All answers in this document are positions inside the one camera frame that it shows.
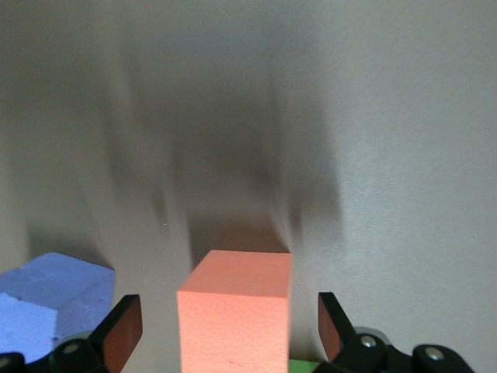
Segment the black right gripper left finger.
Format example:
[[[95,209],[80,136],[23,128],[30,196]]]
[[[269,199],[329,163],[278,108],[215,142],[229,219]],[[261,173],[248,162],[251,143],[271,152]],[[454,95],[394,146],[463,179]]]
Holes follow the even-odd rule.
[[[142,333],[141,298],[125,295],[85,339],[63,342],[29,364],[19,352],[0,354],[0,373],[121,373]]]

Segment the orange foam cube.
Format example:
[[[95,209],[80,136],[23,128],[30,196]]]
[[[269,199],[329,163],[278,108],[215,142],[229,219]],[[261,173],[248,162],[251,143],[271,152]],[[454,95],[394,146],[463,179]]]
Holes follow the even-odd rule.
[[[181,373],[288,373],[289,253],[210,251],[177,292]]]

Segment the green foam cube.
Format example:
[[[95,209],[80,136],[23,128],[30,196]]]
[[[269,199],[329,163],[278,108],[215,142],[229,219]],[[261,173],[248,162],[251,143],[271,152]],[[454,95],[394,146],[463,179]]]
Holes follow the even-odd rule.
[[[290,359],[288,364],[288,373],[314,373],[320,365],[315,361],[302,361]]]

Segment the purple foam cube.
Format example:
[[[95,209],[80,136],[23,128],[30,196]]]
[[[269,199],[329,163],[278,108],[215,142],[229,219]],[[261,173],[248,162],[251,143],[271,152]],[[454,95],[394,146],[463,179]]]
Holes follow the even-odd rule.
[[[114,285],[114,270],[61,253],[0,274],[0,354],[31,363],[95,329],[111,310]]]

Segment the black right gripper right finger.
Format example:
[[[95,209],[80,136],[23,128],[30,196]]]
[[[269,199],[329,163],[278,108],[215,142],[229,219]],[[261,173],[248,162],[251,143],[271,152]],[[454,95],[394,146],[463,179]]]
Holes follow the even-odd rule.
[[[332,292],[318,294],[318,334],[327,359],[312,373],[475,373],[456,351],[420,344],[410,355],[354,329]]]

